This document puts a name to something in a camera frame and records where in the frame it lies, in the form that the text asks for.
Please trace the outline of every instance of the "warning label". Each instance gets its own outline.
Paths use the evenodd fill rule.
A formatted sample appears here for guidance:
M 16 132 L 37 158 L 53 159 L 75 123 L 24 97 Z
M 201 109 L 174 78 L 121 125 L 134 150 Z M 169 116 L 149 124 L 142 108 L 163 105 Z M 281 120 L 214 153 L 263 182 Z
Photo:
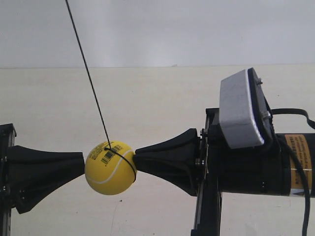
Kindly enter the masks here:
M 290 146 L 290 148 L 296 154 L 298 160 L 300 161 L 304 173 L 306 175 L 306 179 L 309 184 L 309 189 L 311 192 L 312 187 L 312 162 L 311 155 L 308 144 L 306 142 L 305 136 L 302 134 L 286 134 L 285 135 L 286 142 Z M 300 178 L 296 167 L 290 158 L 291 165 L 291 196 L 303 196 L 303 184 Z

